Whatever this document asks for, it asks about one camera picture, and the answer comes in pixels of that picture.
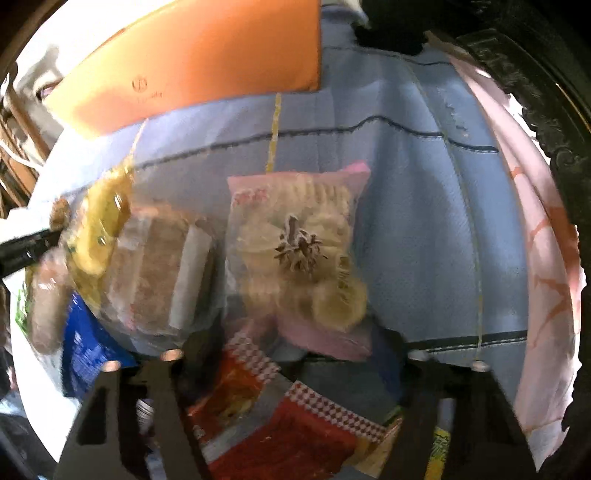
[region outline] plastic bag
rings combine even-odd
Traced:
[[[228,179],[227,293],[242,299],[245,312],[239,314],[275,317],[279,334],[295,345],[335,354],[331,342],[318,337],[329,332],[348,337],[366,311],[367,291],[355,273],[350,245],[355,207],[368,178],[369,168],[358,162],[334,173]],[[230,314],[230,330],[239,314]]]
[[[25,268],[25,279],[17,293],[17,311],[15,312],[14,320],[27,338],[29,338],[27,319],[31,311],[31,304],[33,303],[33,290],[31,286],[37,268],[38,265],[31,265]]]
[[[68,318],[73,285],[64,251],[49,250],[33,276],[32,303],[27,316],[31,346],[41,355],[52,355],[60,347]]]
[[[386,433],[286,379],[244,332],[227,343],[212,392],[187,414],[216,478],[330,478]]]
[[[396,422],[389,426],[386,435],[377,448],[366,458],[354,464],[356,470],[364,473],[368,477],[379,478],[382,470],[390,456],[394,442],[400,431],[403,418],[400,417]],[[433,448],[424,480],[440,480],[443,476],[443,469],[449,451],[451,435],[449,432],[439,427],[435,428],[433,434]]]
[[[182,345],[199,313],[213,317],[215,235],[200,215],[140,196],[132,165],[130,156],[86,193],[67,235],[68,266],[119,343],[158,355]]]
[[[117,236],[131,214],[132,166],[129,156],[88,189],[66,235],[68,268],[76,289],[95,314],[100,310],[102,280]]]
[[[74,294],[61,360],[64,395],[82,400],[100,373],[102,364],[109,360],[119,361],[124,368],[137,364],[134,357],[100,326],[82,298]]]
[[[197,307],[206,310],[213,252],[204,219],[168,205],[134,207],[105,275],[101,318],[128,335],[182,343]]]

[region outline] white cable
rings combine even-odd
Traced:
[[[41,165],[38,165],[37,163],[33,163],[33,162],[28,161],[28,160],[25,160],[24,158],[19,157],[16,153],[14,153],[12,150],[10,150],[10,148],[8,148],[8,145],[6,145],[6,143],[4,143],[3,140],[0,140],[0,147],[2,147],[2,149],[14,161],[17,161],[19,163],[22,163],[26,167],[32,168],[33,170],[37,170],[39,173],[41,173],[43,171],[43,167]]]

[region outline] yellow food package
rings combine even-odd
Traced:
[[[378,478],[382,472],[386,460],[390,455],[394,440],[400,430],[401,422],[397,421],[387,431],[382,443],[370,453],[365,459],[355,464],[355,468],[366,475]],[[449,442],[451,435],[449,432],[442,430],[439,427],[435,428],[433,435],[433,449],[431,450],[431,458],[427,465],[427,472],[425,473],[425,480],[440,480],[443,475],[443,468],[449,450]]]
[[[133,163],[130,154],[88,189],[67,240],[72,279],[95,313],[117,236],[130,216]]]

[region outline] blue package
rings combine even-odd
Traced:
[[[82,400],[107,360],[118,360],[123,367],[134,367],[137,362],[100,325],[77,293],[72,296],[70,307],[61,357],[61,381],[66,397]]]

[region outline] yellow label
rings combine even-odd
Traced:
[[[392,450],[394,440],[400,430],[401,422],[396,421],[386,433],[382,442],[370,453],[365,459],[355,465],[355,468],[365,475],[374,478],[379,477],[382,472],[386,460]],[[449,432],[435,428],[433,435],[433,449],[431,450],[431,459],[427,466],[425,473],[425,480],[440,480],[443,474],[443,467],[447,458],[447,451],[449,450],[449,442],[451,435]]]

